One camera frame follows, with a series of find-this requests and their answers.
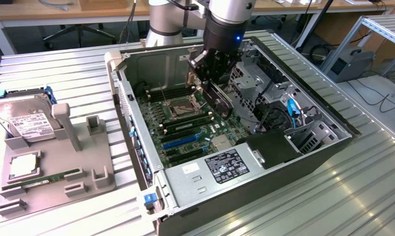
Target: warning label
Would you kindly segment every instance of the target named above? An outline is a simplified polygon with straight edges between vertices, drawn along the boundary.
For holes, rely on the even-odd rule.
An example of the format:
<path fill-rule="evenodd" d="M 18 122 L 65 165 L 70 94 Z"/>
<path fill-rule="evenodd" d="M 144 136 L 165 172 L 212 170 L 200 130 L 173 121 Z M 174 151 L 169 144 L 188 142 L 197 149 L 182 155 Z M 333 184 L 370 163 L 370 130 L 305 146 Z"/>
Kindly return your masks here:
<path fill-rule="evenodd" d="M 234 149 L 209 157 L 204 161 L 217 183 L 224 183 L 249 172 Z"/>
<path fill-rule="evenodd" d="M 52 126 L 44 113 L 21 117 L 10 117 L 9 122 L 24 139 L 34 138 L 53 133 Z"/>

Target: green ram module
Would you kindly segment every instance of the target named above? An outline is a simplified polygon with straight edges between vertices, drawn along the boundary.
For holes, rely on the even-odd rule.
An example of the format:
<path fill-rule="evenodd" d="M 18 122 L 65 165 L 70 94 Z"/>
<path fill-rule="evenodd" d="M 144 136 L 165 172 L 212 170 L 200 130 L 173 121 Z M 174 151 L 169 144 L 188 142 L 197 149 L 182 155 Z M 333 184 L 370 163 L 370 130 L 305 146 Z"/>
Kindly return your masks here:
<path fill-rule="evenodd" d="M 56 182 L 56 181 L 60 181 L 64 179 L 64 175 L 68 175 L 68 174 L 72 174 L 74 172 L 77 172 L 78 169 L 73 169 L 73 170 L 68 170 L 65 172 L 61 172 L 61 173 L 57 173 L 57 174 L 53 174 L 53 175 L 49 175 L 49 176 L 44 176 L 44 177 L 40 177 L 40 178 L 34 178 L 34 179 L 30 179 L 28 181 L 22 181 L 22 182 L 18 182 L 18 183 L 14 183 L 14 184 L 10 184 L 10 185 L 6 185 L 4 187 L 1 187 L 1 190 L 6 190 L 6 189 L 10 189 L 10 188 L 16 188 L 16 187 L 22 187 L 28 184 L 33 184 L 33 183 L 37 183 L 37 182 L 41 182 L 44 180 L 48 180 L 49 182 Z"/>

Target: motherboard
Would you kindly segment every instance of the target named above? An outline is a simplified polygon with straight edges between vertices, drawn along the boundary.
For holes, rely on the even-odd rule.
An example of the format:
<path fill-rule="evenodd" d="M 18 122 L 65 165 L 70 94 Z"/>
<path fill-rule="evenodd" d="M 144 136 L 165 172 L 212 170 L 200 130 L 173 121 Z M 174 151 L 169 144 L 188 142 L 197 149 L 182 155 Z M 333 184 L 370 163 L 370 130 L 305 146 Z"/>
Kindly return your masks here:
<path fill-rule="evenodd" d="M 248 136 L 240 117 L 222 119 L 197 90 L 154 90 L 137 102 L 165 168 L 234 146 Z"/>

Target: metal slat surface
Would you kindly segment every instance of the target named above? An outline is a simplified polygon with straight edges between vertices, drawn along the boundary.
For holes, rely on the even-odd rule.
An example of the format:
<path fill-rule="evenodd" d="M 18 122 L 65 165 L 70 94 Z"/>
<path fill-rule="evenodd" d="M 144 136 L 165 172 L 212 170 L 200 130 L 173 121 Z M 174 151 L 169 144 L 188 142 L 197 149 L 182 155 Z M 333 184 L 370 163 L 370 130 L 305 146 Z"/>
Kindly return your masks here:
<path fill-rule="evenodd" d="M 366 16 L 361 24 L 395 43 L 395 15 Z"/>
<path fill-rule="evenodd" d="M 248 35 L 257 36 L 273 49 L 362 135 L 310 175 L 186 235 L 395 235 L 395 139 L 390 131 L 368 117 L 356 101 L 332 86 L 328 78 L 278 37 L 264 31 Z M 1 89 L 30 88 L 48 83 L 58 102 L 68 102 L 72 107 L 72 123 L 82 122 L 89 114 L 98 114 L 106 121 L 117 189 L 1 223 L 0 235 L 14 231 L 26 235 L 156 234 L 137 210 L 138 187 L 109 102 L 104 58 L 98 60 L 110 49 L 128 47 L 113 45 L 2 57 L 6 69 L 0 74 Z M 60 60 L 68 66 L 60 68 Z M 20 69 L 25 64 L 36 70 Z"/>

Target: green circuit board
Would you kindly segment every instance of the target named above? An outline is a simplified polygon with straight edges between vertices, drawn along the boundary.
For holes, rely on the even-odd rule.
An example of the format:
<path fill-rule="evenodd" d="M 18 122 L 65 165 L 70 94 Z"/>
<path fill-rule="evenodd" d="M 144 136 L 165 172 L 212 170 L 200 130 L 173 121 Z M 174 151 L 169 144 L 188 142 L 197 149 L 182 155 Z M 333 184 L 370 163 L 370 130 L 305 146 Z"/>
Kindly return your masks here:
<path fill-rule="evenodd" d="M 157 102 L 149 102 L 148 99 L 138 98 L 137 102 L 158 157 L 165 168 L 236 145 L 237 140 L 248 136 L 238 118 L 232 114 L 228 119 L 222 119 L 213 112 L 198 92 Z M 180 122 L 181 119 L 192 117 L 197 118 L 184 123 L 170 125 L 165 129 L 160 125 L 172 121 Z M 166 139 L 166 137 L 185 132 L 188 135 L 184 137 L 164 142 L 164 138 Z M 188 138 L 196 134 L 198 135 L 196 141 L 172 148 L 162 148 L 164 144 Z M 218 142 L 218 140 L 228 141 L 217 145 L 216 142 Z"/>

